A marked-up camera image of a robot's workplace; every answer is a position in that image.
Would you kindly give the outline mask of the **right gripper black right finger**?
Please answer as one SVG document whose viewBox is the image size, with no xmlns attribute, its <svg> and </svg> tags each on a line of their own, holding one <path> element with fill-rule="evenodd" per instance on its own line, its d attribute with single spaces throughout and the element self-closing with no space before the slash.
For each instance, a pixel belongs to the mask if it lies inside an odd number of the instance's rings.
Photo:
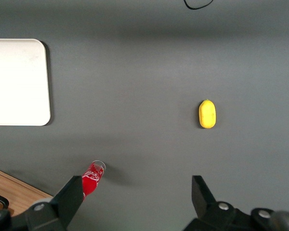
<svg viewBox="0 0 289 231">
<path fill-rule="evenodd" d="M 202 176 L 192 177 L 192 203 L 197 217 L 185 231 L 252 231 L 250 216 L 224 201 L 217 201 Z"/>
</svg>

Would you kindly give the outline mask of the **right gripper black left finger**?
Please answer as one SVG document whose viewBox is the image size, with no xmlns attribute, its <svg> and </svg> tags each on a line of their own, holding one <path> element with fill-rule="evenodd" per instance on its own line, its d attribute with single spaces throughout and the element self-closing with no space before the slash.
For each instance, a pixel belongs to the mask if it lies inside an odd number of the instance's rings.
<svg viewBox="0 0 289 231">
<path fill-rule="evenodd" d="M 34 204 L 25 212 L 29 231 L 66 231 L 83 202 L 81 176 L 73 176 L 50 200 Z"/>
</svg>

